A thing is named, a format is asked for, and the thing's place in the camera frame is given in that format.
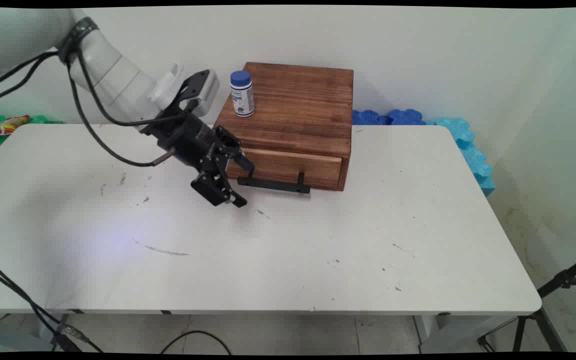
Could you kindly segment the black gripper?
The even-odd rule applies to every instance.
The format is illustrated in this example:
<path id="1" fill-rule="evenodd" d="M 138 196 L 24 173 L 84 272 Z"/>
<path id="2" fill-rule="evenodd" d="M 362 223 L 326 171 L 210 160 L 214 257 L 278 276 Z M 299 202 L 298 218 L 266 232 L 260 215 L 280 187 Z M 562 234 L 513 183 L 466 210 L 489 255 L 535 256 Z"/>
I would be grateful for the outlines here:
<path id="1" fill-rule="evenodd" d="M 141 133 L 154 136 L 157 145 L 165 151 L 174 149 L 174 158 L 199 172 L 190 187 L 211 205 L 232 204 L 237 208 L 247 205 L 247 199 L 233 190 L 221 173 L 230 161 L 249 174 L 254 173 L 255 166 L 246 157 L 240 139 L 226 128 L 210 127 L 188 113 L 182 119 L 147 125 Z"/>

